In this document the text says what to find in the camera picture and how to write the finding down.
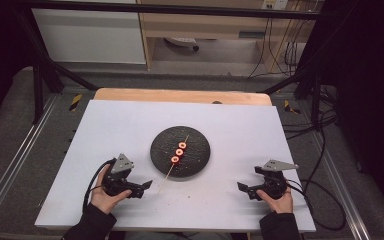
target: human hand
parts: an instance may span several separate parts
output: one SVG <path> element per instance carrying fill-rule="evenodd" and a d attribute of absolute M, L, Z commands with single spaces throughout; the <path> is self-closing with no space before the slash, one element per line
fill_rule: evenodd
<path fill-rule="evenodd" d="M 258 196 L 260 196 L 261 199 L 266 201 L 270 209 L 272 211 L 276 211 L 277 213 L 292 213 L 294 209 L 294 204 L 292 200 L 291 195 L 291 188 L 287 187 L 285 193 L 283 196 L 279 199 L 273 199 L 271 198 L 266 192 L 263 190 L 257 190 Z"/>
<path fill-rule="evenodd" d="M 104 175 L 107 172 L 108 168 L 109 164 L 107 164 L 99 173 L 95 189 L 92 190 L 91 200 L 91 203 L 105 214 L 109 214 L 118 202 L 127 198 L 132 193 L 132 191 L 126 190 L 113 197 L 105 193 L 104 189 L 101 187 L 101 184 L 102 179 L 104 179 Z"/>

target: gray carpet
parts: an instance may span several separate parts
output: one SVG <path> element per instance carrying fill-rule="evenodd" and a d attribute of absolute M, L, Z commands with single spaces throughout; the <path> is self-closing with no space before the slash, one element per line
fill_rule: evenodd
<path fill-rule="evenodd" d="M 105 87 L 244 92 L 263 90 L 277 81 L 276 79 L 263 81 L 261 78 L 246 80 L 245 78 L 228 78 L 225 76 L 155 76 L 149 74 L 127 74 L 121 77 L 113 74 L 84 73 L 83 77 Z M 64 159 L 64 151 L 69 148 L 69 140 L 75 134 L 73 130 L 77 128 L 87 102 L 94 94 L 93 92 L 85 93 L 76 111 L 70 112 L 68 108 L 76 94 L 74 89 L 77 85 L 71 81 L 66 81 L 66 83 L 69 86 L 69 91 L 59 96 L 47 124 L 0 206 L 0 233 L 33 236 L 59 236 L 62 234 L 61 231 L 37 228 L 34 226 L 34 221 L 40 211 L 38 205 L 46 198 Z M 33 117 L 31 73 L 21 72 L 18 74 L 12 88 L 0 110 L 0 176 L 16 153 L 22 139 L 26 136 Z M 302 114 L 285 112 L 283 109 L 285 96 L 291 101 L 291 106 L 299 107 L 297 102 L 288 97 L 290 95 L 287 94 L 293 91 L 293 88 L 294 85 L 291 85 L 282 93 L 272 96 L 273 104 L 278 107 L 283 124 L 306 123 Z M 327 147 L 347 183 L 370 235 L 373 239 L 384 239 L 383 196 L 370 176 L 360 174 L 356 170 L 355 160 L 348 149 L 340 126 L 331 125 L 325 129 L 325 132 Z M 320 154 L 312 135 L 305 134 L 289 140 L 288 143 L 295 162 L 300 165 L 298 170 L 300 178 L 307 178 Z M 333 192 L 323 165 L 319 167 L 314 180 Z M 317 220 L 329 226 L 337 226 L 340 223 L 340 211 L 329 197 L 313 186 L 310 186 L 308 195 L 314 205 Z M 348 226 L 337 232 L 317 227 L 317 232 L 306 233 L 304 237 L 306 239 L 353 239 Z"/>

